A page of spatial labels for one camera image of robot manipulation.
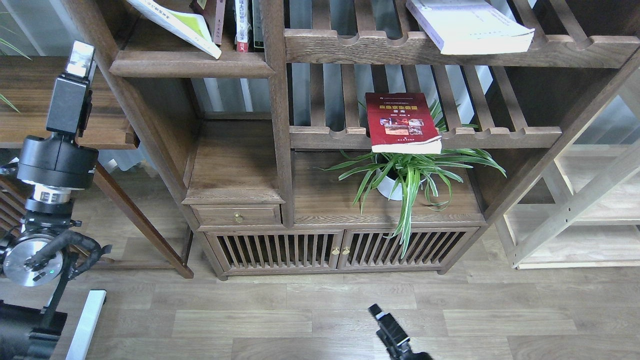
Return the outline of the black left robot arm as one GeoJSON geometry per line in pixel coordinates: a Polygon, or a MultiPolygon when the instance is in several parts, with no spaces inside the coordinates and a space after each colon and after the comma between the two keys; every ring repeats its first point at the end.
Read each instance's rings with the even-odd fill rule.
{"type": "Polygon", "coordinates": [[[55,79],[46,117],[49,137],[26,136],[16,161],[1,167],[3,176],[16,176],[33,186],[25,201],[19,235],[7,231],[1,239],[1,273],[14,283],[41,286],[58,279],[42,309],[1,303],[1,358],[48,360],[66,325],[57,311],[70,280],[89,270],[111,246],[73,231],[72,191],[90,187],[99,151],[79,145],[92,109],[95,48],[74,41],[64,71],[55,79]]]}

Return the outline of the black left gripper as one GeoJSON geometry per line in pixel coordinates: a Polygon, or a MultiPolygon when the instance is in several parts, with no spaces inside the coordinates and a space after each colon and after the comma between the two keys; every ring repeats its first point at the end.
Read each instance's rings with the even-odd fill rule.
{"type": "Polygon", "coordinates": [[[17,178],[27,183],[84,190],[91,186],[99,151],[77,144],[89,120],[90,80],[96,70],[95,48],[74,41],[65,73],[55,79],[46,130],[50,137],[27,136],[17,178]]]}

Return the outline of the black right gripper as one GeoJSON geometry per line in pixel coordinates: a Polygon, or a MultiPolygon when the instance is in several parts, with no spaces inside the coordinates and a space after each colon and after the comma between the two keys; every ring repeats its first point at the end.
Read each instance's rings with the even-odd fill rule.
{"type": "Polygon", "coordinates": [[[393,315],[387,314],[377,304],[368,307],[368,312],[377,321],[380,330],[378,338],[385,345],[391,360],[432,360],[427,352],[414,353],[410,347],[410,337],[393,315]]]}

